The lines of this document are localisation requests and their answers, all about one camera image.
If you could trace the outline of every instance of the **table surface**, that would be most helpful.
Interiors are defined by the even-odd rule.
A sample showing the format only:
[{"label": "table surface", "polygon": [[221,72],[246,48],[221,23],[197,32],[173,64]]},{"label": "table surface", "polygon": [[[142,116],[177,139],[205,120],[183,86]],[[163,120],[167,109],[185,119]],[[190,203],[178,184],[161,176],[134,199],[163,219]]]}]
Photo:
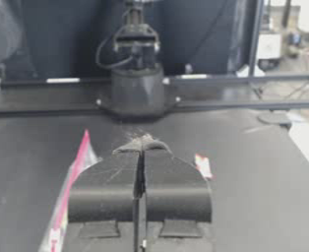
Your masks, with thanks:
[{"label": "table surface", "polygon": [[39,251],[86,129],[102,157],[147,133],[178,158],[210,157],[217,251],[309,251],[309,162],[285,129],[230,110],[141,124],[104,115],[0,118],[0,252]]}]

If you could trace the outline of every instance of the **wire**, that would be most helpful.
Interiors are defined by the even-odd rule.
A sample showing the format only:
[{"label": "wire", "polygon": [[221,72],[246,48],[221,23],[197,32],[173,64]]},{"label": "wire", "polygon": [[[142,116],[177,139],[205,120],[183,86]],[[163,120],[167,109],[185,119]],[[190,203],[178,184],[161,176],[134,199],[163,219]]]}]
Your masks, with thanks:
[{"label": "wire", "polygon": [[191,54],[191,56],[189,58],[187,64],[190,64],[193,62],[193,59],[197,57],[197,55],[199,53],[199,50],[203,47],[203,44],[209,41],[210,37],[213,36],[213,34],[214,34],[214,28],[217,27],[218,22],[220,22],[224,14],[225,14],[225,10],[226,10],[226,7],[229,6],[229,2],[230,2],[230,0],[226,0],[224,2],[222,6],[221,6],[221,9],[218,11],[218,14],[217,14],[217,16],[216,16],[216,18],[214,18],[210,26],[209,26],[209,29],[207,29],[207,31],[206,31],[206,33],[205,33],[205,35],[203,35],[203,37],[202,37],[202,39],[201,39],[197,47],[195,47],[195,49],[194,49],[194,52],[193,52],[193,54]]},{"label": "wire", "polygon": [[118,61],[117,63],[113,63],[113,64],[106,64],[102,62],[102,52],[103,52],[103,49],[107,45],[107,43],[110,42],[111,38],[109,37],[99,45],[99,48],[98,48],[98,51],[96,51],[96,64],[99,67],[102,67],[103,69],[107,69],[107,70],[111,70],[114,68],[118,68],[118,67],[122,67],[125,66],[126,64],[129,64],[131,61],[133,61],[133,56],[130,56],[129,58]]},{"label": "wire", "polygon": [[[126,16],[129,15],[129,13],[131,12],[133,8],[127,9],[122,15],[122,21],[125,22],[125,18]],[[118,28],[117,29],[117,32],[103,40],[103,42],[100,43],[99,47],[98,47],[98,50],[96,50],[96,64],[100,68],[106,69],[106,70],[113,70],[115,68],[119,68],[125,65],[127,65],[133,60],[134,60],[134,57],[133,56],[129,56],[126,59],[118,61],[117,63],[113,63],[113,64],[106,64],[102,62],[102,54],[103,54],[103,49],[106,48],[107,46],[107,43],[111,41],[111,39],[115,37],[115,35],[118,34],[119,30],[122,29]]]}]

